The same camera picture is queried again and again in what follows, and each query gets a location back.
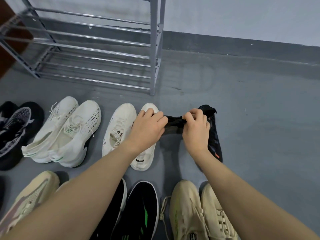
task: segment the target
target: shoe rack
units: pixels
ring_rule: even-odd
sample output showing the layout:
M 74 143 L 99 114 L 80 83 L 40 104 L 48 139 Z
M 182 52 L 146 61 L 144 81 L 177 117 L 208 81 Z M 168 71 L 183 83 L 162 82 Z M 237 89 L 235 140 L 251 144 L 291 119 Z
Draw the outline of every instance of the shoe rack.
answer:
M 84 14 L 84 13 L 75 13 L 75 12 L 69 12 L 69 11 L 61 11 L 61 10 L 53 10 L 53 9 L 46 9 L 46 8 L 38 8 L 31 5 L 29 0 L 22 0 L 24 5 L 26 6 L 26 9 L 16 14 L 14 17 L 12 17 L 10 20 L 8 20 L 6 23 L 4 23 L 0 27 L 0 45 L 11 55 L 14 57 L 15 60 L 18 61 L 32 76 L 35 78 L 43 78 L 43 77 L 60 77 L 60 78 L 67 78 L 67 79 L 74 79 L 74 80 L 83 80 L 83 81 L 89 81 L 94 83 L 102 83 L 102 84 L 108 84 L 110 86 L 122 86 L 122 87 L 128 87 L 133 89 L 143 89 L 148 90 L 150 92 L 151 96 L 154 96 L 155 94 L 155 86 L 156 81 L 160 69 L 161 64 L 161 56 L 162 56 L 162 42 L 163 42 L 163 26 L 164 26 L 164 18 L 165 18 L 165 6 L 166 6 L 166 0 L 137 0 L 137 2 L 149 2 L 150 3 L 150 22 L 141 22 L 141 21 L 134 21 L 134 20 L 123 20 L 123 19 L 117 19 L 107 16 L 99 16 L 99 15 L 90 15 L 90 14 Z M 158 5 L 160 5 L 160 17 L 158 18 Z M 112 20 L 117 21 L 121 23 L 131 23 L 131 24 L 139 24 L 146 27 L 146 29 L 135 29 L 135 28 L 125 28 L 125 27 L 118 27 L 118 26 L 111 26 L 111 25 L 98 25 L 98 24 L 90 24 L 90 23 L 83 23 L 83 22 L 71 22 L 71 21 L 61 21 L 61 20 L 55 20 L 53 18 L 47 18 L 47 17 L 41 17 L 39 16 L 39 12 L 48 12 L 48 13 L 58 13 L 58 14 L 64 14 L 64 15 L 72 15 L 77 17 L 88 17 L 88 18 L 94 18 L 99 20 Z M 25 18 L 32 18 L 35 22 L 37 22 L 37 27 L 31 27 L 28 26 L 27 22 L 24 22 Z M 73 32 L 62 32 L 62 31 L 56 31 L 46 28 L 46 21 L 56 21 L 63 23 L 64 25 L 70 25 L 70 24 L 76 24 L 80 25 L 84 28 L 91 28 L 91 27 L 99 27 L 103 28 L 105 30 L 106 36 L 108 35 L 108 32 L 110 30 L 119 30 L 121 32 L 130 32 L 130 33 L 136 33 L 136 34 L 143 34 L 143 35 L 150 35 L 150 43 L 140 43 L 140 42 L 133 42 L 129 40 L 118 40 L 118 39 L 112 39 L 108 37 L 99 37 L 99 36 L 92 36 L 92 35 L 86 35 L 86 34 L 78 34 Z M 17 37 L 10 37 L 8 36 L 8 33 L 11 29 L 20 29 L 20 30 L 28 30 L 31 33 L 32 32 L 40 32 L 45 35 L 45 38 L 41 39 L 24 39 L 24 38 L 17 38 Z M 107 50 L 107 49 L 99 49 L 99 48 L 91 48 L 88 47 L 86 44 L 87 42 L 77 42 L 75 44 L 71 44 L 70 42 L 66 42 L 65 40 L 58 40 L 55 38 L 56 36 L 59 37 L 66 37 L 69 38 L 78 37 L 81 38 L 81 40 L 96 40 L 96 41 L 102 41 L 107 42 L 108 44 L 115 44 L 119 47 L 122 46 L 134 46 L 136 47 L 134 50 L 137 51 L 138 49 L 142 49 L 142 47 L 149 49 L 149 55 L 138 55 L 138 54 L 132 54 L 132 53 L 124 53 L 120 51 L 114 51 L 114 50 Z M 27 62 L 17 51 L 14 50 L 13 47 L 11 47 L 7 41 L 16 41 L 16 42 L 25 42 L 25 43 L 31 43 L 31 44 L 40 44 L 47 47 L 47 49 L 42 53 L 39 58 L 37 58 L 35 61 Z M 77 66 L 77 65 L 68 65 L 63 63 L 53 63 L 50 62 L 52 60 L 52 57 L 59 55 L 59 56 L 66 56 L 69 59 L 84 59 L 88 60 L 87 66 Z M 124 73 L 124 72 L 118 72 L 113 70 L 102 70 L 102 69 L 95 69 L 93 67 L 90 67 L 90 64 L 92 62 L 99 61 L 99 62 L 106 62 L 106 66 L 108 67 L 108 64 L 117 64 L 118 66 L 129 66 L 134 69 L 134 67 L 143 68 L 150 70 L 150 76 L 140 75 L 140 74 L 134 74 L 134 73 Z M 69 75 L 69 74 L 61 74 L 61 73 L 55 73 L 55 72 L 48 72 L 44 71 L 43 67 L 45 65 L 54 65 L 56 67 L 63 67 L 64 69 L 70 68 L 73 73 L 76 73 L 76 76 Z M 83 71 L 94 71 L 101 74 L 103 79 L 101 80 L 95 80 L 91 78 L 86 78 L 81 76 Z M 112 76 L 121 77 L 121 83 L 120 82 L 114 82 L 114 79 L 110 79 Z M 143 81 L 144 84 L 148 84 L 146 86 L 139 86 L 136 84 L 140 84 L 140 81 Z

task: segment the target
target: concrete floor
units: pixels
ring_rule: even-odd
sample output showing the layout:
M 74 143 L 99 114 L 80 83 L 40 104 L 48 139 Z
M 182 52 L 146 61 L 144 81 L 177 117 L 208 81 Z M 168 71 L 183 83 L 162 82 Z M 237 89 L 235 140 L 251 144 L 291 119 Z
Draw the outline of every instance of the concrete floor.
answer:
M 6 180 L 0 215 L 42 171 L 74 178 L 99 160 L 110 117 L 122 103 L 130 102 L 139 111 L 152 102 L 170 116 L 209 104 L 218 111 L 224 164 L 320 235 L 320 67 L 168 50 L 161 66 L 152 97 L 140 90 L 96 83 L 37 80 L 15 64 L 0 80 L 0 104 L 35 101 L 48 116 L 52 104 L 73 96 L 79 103 L 96 101 L 103 119 L 79 167 L 24 158 L 12 170 L 0 172 Z M 163 136 L 150 169 L 139 172 L 129 167 L 124 179 L 128 189 L 140 180 L 152 182 L 160 205 L 181 179 L 197 187 L 206 181 L 180 135 Z M 159 222 L 154 239 L 164 238 L 164 225 Z

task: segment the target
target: wall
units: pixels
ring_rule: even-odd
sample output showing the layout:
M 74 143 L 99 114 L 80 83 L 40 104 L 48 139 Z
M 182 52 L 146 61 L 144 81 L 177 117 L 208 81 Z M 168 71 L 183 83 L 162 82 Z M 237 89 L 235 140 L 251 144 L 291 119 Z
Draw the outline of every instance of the wall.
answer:
M 137 0 L 30 1 L 37 7 L 131 20 L 149 19 L 148 3 Z M 20 0 L 7 2 L 15 12 L 23 7 Z M 164 29 L 200 35 L 320 46 L 319 6 L 320 0 L 167 0 Z M 66 18 L 61 14 L 41 15 Z M 88 22 L 87 18 L 82 17 L 68 17 L 68 20 Z

